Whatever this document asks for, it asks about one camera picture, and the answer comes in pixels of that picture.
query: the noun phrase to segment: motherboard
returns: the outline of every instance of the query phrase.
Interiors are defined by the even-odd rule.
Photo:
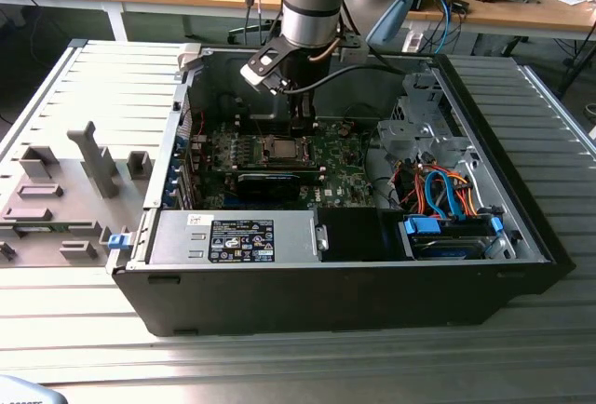
[[[292,138],[223,123],[193,143],[202,209],[373,207],[362,160],[367,132],[321,123]]]

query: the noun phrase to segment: blue clip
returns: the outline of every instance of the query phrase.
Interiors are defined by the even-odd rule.
[[[440,234],[440,225],[437,218],[412,217],[404,224],[406,234]]]
[[[503,223],[496,216],[491,218],[491,225],[493,226],[495,232],[503,232]]]
[[[108,239],[108,249],[132,249],[132,234],[112,234]]]

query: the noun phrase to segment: sticker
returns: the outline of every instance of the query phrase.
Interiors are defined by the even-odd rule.
[[[186,218],[186,225],[211,225],[213,218],[213,215],[191,213],[188,215],[188,218]]]
[[[240,247],[240,238],[238,238],[237,236],[235,236],[233,238],[226,238],[225,242],[223,244],[229,249],[239,248]]]
[[[212,215],[195,216],[211,216],[210,262],[271,263],[275,261],[275,232],[272,220],[214,221]]]
[[[49,227],[15,227],[17,232],[51,232]]]

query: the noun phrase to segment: power supply label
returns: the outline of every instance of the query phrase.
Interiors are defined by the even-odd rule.
[[[273,220],[213,221],[209,249],[212,263],[274,262]]]

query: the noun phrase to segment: capacitor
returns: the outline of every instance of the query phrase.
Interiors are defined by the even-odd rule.
[[[352,133],[352,128],[353,126],[351,123],[342,122],[339,129],[337,130],[337,134],[339,134],[339,137],[349,137],[349,135]]]

